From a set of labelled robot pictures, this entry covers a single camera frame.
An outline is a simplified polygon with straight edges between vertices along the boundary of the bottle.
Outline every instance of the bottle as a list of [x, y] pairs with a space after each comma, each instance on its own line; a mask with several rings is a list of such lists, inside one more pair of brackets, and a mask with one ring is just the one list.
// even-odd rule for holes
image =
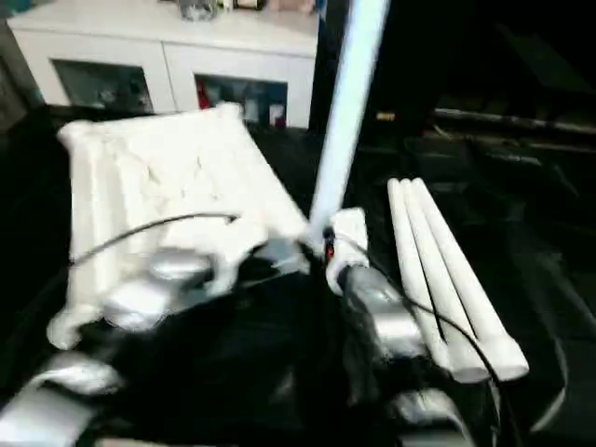
[[211, 108], [211, 102], [207, 97], [207, 92], [205, 91], [205, 84], [203, 82], [196, 83], [196, 94], [198, 96], [198, 108], [201, 110]]
[[234, 0], [234, 9], [253, 9], [260, 11], [264, 8], [265, 0]]
[[217, 4], [225, 12], [230, 12], [234, 9], [234, 0], [218, 0]]
[[286, 108], [283, 104], [269, 105], [269, 126], [272, 128], [286, 127]]
[[247, 123], [259, 122], [259, 102], [252, 98], [244, 101], [244, 120]]

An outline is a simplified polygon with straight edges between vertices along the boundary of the white pvc pipe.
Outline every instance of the white pvc pipe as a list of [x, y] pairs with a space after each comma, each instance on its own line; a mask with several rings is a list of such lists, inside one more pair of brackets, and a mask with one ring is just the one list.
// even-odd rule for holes
[[414, 180], [413, 190], [487, 359], [501, 380], [527, 374], [522, 350], [505, 330], [424, 182]]
[[315, 243], [322, 243], [323, 231], [344, 200], [390, 3], [352, 1], [310, 212], [310, 236]]
[[[466, 312], [459, 301], [447, 267], [443, 263], [439, 248], [428, 227], [425, 215], [416, 202], [412, 184], [409, 180], [403, 180], [401, 187], [405, 197], [408, 217], [410, 218], [410, 226], [413, 230], [416, 247], [424, 267], [435, 308], [439, 314], [457, 324], [468, 335], [474, 337]], [[449, 348], [454, 379], [461, 383], [474, 383], [488, 378], [489, 374], [481, 358], [468, 339], [444, 321], [440, 322], [440, 326]]]
[[[389, 180], [387, 191], [389, 193], [391, 220], [393, 222], [398, 259], [400, 260], [400, 274], [404, 291], [411, 300], [432, 309], [427, 281], [413, 240], [412, 228], [410, 227], [406, 204], [401, 192], [400, 181], [397, 179]], [[447, 345], [440, 336], [437, 320], [433, 315], [421, 309], [414, 308], [413, 312], [435, 363], [451, 371]]]

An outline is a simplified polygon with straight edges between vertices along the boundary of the white cabinet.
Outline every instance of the white cabinet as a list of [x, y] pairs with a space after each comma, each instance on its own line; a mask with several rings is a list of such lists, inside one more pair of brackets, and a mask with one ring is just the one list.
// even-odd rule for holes
[[234, 101], [251, 120], [308, 127], [315, 16], [194, 23], [156, 0], [55, 0], [9, 26], [46, 103], [170, 113]]
[[[234, 95], [234, 91], [251, 90], [251, 81], [258, 81], [253, 89], [255, 98], [246, 101], [256, 101], [260, 115], [279, 104], [287, 109], [288, 126], [308, 127], [314, 75], [310, 59], [182, 45], [165, 45], [164, 49], [177, 110], [198, 108], [201, 83], [212, 83], [205, 92], [208, 95], [218, 88], [220, 92], [216, 90], [215, 96], [219, 99], [221, 90]], [[247, 94], [239, 92], [235, 98], [223, 100], [234, 101], [241, 96]]]
[[[94, 99], [89, 97], [100, 90], [109, 94], [109, 84], [117, 84], [119, 80], [117, 71], [137, 69], [142, 83], [138, 88], [145, 89], [150, 99], [146, 111], [161, 114], [176, 110], [159, 42], [21, 30], [15, 30], [14, 34], [48, 104], [94, 105]], [[98, 77], [104, 78], [107, 86], [93, 88], [93, 81]], [[87, 98], [79, 101], [75, 99], [86, 95]]]

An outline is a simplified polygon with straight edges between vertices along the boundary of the white countertop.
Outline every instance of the white countertop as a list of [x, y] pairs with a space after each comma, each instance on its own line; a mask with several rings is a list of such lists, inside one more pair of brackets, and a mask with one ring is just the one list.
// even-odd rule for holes
[[8, 21], [13, 30], [100, 35], [314, 58], [318, 16], [298, 12], [222, 13], [184, 20], [178, 6], [157, 0], [55, 0]]

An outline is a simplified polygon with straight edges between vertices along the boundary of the cabinet door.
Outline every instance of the cabinet door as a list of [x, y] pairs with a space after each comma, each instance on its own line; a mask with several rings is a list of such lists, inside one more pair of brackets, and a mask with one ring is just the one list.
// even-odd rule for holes
[[179, 111], [239, 102], [249, 121], [308, 127], [314, 59], [174, 44], [164, 49]]
[[15, 32], [46, 103], [132, 112], [174, 112], [159, 42]]

